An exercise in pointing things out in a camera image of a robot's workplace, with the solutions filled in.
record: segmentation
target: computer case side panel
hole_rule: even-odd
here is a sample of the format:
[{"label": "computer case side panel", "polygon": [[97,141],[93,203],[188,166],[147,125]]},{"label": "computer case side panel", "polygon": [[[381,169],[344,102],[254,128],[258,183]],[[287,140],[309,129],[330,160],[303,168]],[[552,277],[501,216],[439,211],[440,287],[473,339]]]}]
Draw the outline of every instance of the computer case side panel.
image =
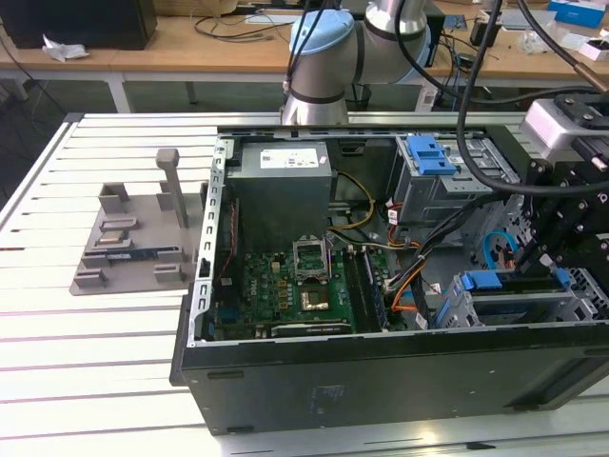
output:
[{"label": "computer case side panel", "polygon": [[212,434],[562,406],[609,373],[605,324],[186,348]]}]

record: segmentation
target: green circuit board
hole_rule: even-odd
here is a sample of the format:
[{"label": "green circuit board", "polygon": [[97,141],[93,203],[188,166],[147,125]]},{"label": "green circuit board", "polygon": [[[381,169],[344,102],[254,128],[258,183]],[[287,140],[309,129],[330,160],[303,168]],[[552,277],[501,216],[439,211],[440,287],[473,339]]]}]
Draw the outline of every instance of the green circuit board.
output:
[{"label": "green circuit board", "polygon": [[[380,250],[369,253],[377,282],[382,284],[388,277],[384,253]],[[327,281],[299,284],[293,251],[246,254],[240,305],[219,310],[218,329],[226,339],[252,338],[256,327],[281,324],[342,323],[351,325],[354,332],[343,256],[339,251],[333,251],[329,257]],[[305,250],[299,259],[300,269],[323,265],[319,249],[317,252]]]}]

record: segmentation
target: blue box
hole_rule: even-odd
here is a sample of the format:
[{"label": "blue box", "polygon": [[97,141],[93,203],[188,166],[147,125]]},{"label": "blue box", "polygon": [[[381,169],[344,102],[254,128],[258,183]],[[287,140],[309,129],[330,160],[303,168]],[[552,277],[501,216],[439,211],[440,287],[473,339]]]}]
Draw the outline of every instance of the blue box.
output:
[{"label": "blue box", "polygon": [[551,0],[549,11],[556,11],[556,20],[567,24],[590,27],[600,25],[605,14],[605,6],[591,2],[572,2],[569,0]]}]

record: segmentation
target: gray floor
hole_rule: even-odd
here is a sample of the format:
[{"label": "gray floor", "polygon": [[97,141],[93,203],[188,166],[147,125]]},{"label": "gray floor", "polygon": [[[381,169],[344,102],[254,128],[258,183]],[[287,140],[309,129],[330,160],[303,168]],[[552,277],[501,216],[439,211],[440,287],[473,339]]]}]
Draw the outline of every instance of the gray floor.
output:
[{"label": "gray floor", "polygon": [[[39,97],[37,86],[29,85],[27,102],[8,100],[0,106],[0,208],[64,117],[44,94]],[[280,84],[201,83],[195,89],[199,103],[190,105],[184,83],[127,84],[136,112],[277,111],[283,103]],[[105,83],[50,81],[47,91],[68,112],[116,112]],[[373,86],[368,110],[413,110],[418,93],[416,87]]]}]

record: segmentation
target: metal slotted platform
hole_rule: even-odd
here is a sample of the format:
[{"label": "metal slotted platform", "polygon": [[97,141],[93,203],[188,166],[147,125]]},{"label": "metal slotted platform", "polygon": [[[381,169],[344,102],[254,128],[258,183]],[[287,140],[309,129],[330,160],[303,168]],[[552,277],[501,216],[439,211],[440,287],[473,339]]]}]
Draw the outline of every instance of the metal slotted platform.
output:
[{"label": "metal slotted platform", "polygon": [[[438,113],[352,119],[455,120]],[[470,120],[517,132],[521,116]],[[196,192],[209,175],[217,127],[276,123],[275,114],[98,114],[61,126],[0,212],[0,455],[609,453],[608,381],[552,412],[212,438],[188,390],[167,380],[184,292],[72,297],[68,289],[103,183],[154,193],[163,179],[156,150],[172,147],[182,156],[184,192]],[[471,442],[496,448],[468,450]]]}]

